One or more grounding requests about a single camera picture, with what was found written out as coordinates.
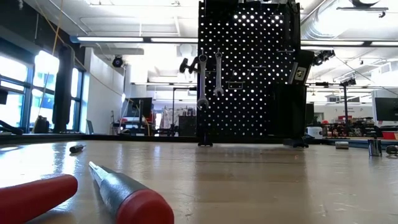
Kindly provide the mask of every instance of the combination wrench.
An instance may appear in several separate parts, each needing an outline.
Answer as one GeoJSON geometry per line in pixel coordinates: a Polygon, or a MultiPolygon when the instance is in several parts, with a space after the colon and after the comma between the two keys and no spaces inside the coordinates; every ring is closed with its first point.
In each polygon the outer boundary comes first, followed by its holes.
{"type": "Polygon", "coordinates": [[[221,59],[223,58],[223,54],[220,53],[220,49],[218,49],[216,53],[216,88],[214,89],[214,94],[218,96],[219,93],[224,95],[224,90],[221,87],[221,59]]]}
{"type": "Polygon", "coordinates": [[[197,102],[198,110],[201,110],[201,105],[205,105],[206,108],[209,108],[209,101],[206,99],[206,91],[205,91],[205,82],[206,82],[206,63],[207,56],[201,51],[201,55],[199,56],[200,63],[200,95],[199,100],[197,102]]]}

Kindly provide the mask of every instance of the ceiling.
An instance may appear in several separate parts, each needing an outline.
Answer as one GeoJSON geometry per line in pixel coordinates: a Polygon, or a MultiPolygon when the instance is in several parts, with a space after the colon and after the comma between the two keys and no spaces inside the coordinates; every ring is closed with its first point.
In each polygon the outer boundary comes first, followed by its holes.
{"type": "MultiPolygon", "coordinates": [[[[62,0],[24,1],[40,12],[38,2],[44,14],[52,22],[58,22],[62,0]]],[[[63,16],[61,27],[70,35],[197,37],[198,0],[101,0],[102,4],[114,4],[114,6],[90,6],[88,2],[98,3],[99,0],[63,1],[63,11],[68,18],[63,16]]],[[[327,32],[329,39],[395,40],[398,37],[398,23],[396,22],[398,21],[398,1],[381,0],[376,5],[389,8],[383,18],[379,18],[380,12],[358,14],[352,11],[336,10],[335,3],[347,6],[349,0],[297,0],[297,2],[303,9],[301,10],[303,39],[308,38],[307,31],[311,26],[327,32]],[[318,7],[322,9],[322,14],[319,13],[317,17],[314,17],[317,12],[312,15],[311,13],[318,7]]],[[[147,47],[153,48],[142,44],[109,44],[104,47],[109,49],[139,47],[145,50],[147,47]]],[[[161,51],[149,52],[148,54],[147,51],[145,52],[147,58],[154,57],[161,51]]],[[[182,56],[178,54],[178,46],[164,52],[170,52],[169,56],[162,55],[163,58],[167,58],[167,63],[159,57],[151,59],[148,63],[151,67],[149,70],[153,67],[153,70],[158,71],[153,73],[154,79],[151,80],[153,82],[159,82],[156,78],[161,77],[163,73],[172,72],[177,77],[178,64],[182,61],[182,56]]],[[[312,68],[310,80],[331,82],[337,77],[352,73],[351,68],[358,69],[360,73],[369,76],[368,71],[377,68],[373,66],[374,63],[379,65],[389,58],[398,58],[395,48],[338,47],[335,48],[335,53],[336,58],[312,68]]]]}

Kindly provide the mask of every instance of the small screwdriver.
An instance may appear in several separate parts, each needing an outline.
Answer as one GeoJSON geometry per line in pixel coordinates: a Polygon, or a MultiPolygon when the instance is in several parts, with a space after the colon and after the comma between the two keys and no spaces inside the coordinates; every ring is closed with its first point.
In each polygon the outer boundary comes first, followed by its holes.
{"type": "Polygon", "coordinates": [[[72,146],[72,147],[69,149],[69,151],[70,151],[71,153],[78,153],[78,152],[81,152],[81,151],[83,150],[84,147],[85,147],[84,145],[72,146]]]}

